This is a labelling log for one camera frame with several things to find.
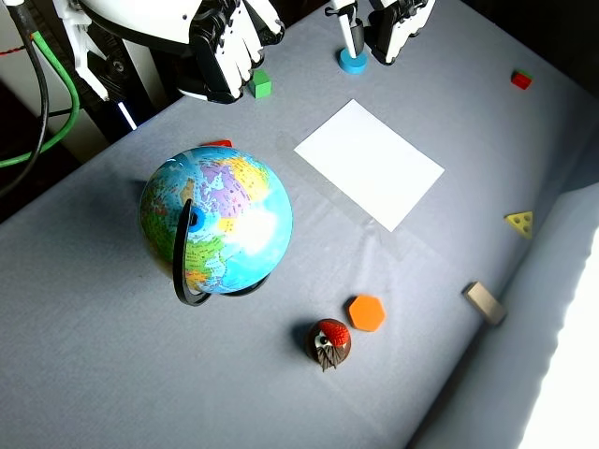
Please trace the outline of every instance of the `yellow triangle with holes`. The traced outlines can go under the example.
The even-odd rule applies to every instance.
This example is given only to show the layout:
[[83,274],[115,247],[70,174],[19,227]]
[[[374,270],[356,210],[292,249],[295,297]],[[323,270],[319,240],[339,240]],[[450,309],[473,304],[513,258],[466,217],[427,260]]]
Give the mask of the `yellow triangle with holes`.
[[526,239],[533,238],[533,213],[521,212],[505,215],[505,220]]

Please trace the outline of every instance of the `orange hexagonal block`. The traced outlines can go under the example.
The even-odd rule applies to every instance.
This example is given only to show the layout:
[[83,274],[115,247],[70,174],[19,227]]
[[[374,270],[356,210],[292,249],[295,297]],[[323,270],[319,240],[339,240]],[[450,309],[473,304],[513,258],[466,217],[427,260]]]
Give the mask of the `orange hexagonal block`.
[[353,327],[369,332],[374,332],[385,321],[385,309],[378,297],[356,297],[347,308],[347,314]]

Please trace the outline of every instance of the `gray tablecloth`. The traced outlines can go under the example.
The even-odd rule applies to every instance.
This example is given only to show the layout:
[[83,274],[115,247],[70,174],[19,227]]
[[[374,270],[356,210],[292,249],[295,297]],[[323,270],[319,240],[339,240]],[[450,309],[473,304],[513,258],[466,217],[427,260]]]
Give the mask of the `gray tablecloth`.
[[[322,10],[267,49],[273,95],[185,98],[0,225],[0,445],[27,448],[401,447],[480,324],[469,281],[498,293],[525,249],[506,213],[547,212],[593,101],[455,0],[392,67],[343,73]],[[515,67],[534,74],[523,92]],[[350,98],[446,169],[388,233],[293,149]],[[169,156],[231,138],[291,197],[281,265],[249,297],[180,304],[144,250],[137,205]],[[368,153],[364,153],[367,167]],[[376,333],[322,373],[298,345],[383,299]]]

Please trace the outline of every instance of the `sheet of paper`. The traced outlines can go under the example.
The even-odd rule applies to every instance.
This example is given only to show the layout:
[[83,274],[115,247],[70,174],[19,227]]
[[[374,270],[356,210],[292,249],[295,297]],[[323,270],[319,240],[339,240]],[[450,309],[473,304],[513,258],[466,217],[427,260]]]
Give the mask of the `sheet of paper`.
[[296,152],[389,231],[444,172],[356,100]]

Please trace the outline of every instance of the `map on globe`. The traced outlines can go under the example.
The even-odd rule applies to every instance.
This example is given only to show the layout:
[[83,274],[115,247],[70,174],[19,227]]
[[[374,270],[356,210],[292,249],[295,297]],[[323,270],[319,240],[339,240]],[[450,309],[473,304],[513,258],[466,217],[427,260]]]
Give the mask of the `map on globe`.
[[293,224],[281,181],[251,155],[200,147],[168,159],[141,196],[142,232],[156,255],[172,264],[177,224],[193,201],[185,277],[190,288],[231,293],[270,274],[283,257]]

